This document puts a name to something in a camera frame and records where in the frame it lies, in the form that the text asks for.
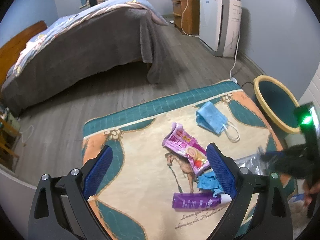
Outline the person's right hand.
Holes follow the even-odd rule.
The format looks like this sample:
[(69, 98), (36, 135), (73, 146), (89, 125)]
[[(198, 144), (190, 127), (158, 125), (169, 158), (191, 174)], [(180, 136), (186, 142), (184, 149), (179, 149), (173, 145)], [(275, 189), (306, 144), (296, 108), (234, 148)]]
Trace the person's right hand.
[(313, 186), (309, 186), (308, 182), (304, 180), (303, 183), (304, 190), (304, 206), (309, 206), (312, 202), (312, 194), (319, 193), (320, 191), (320, 181), (317, 181)]

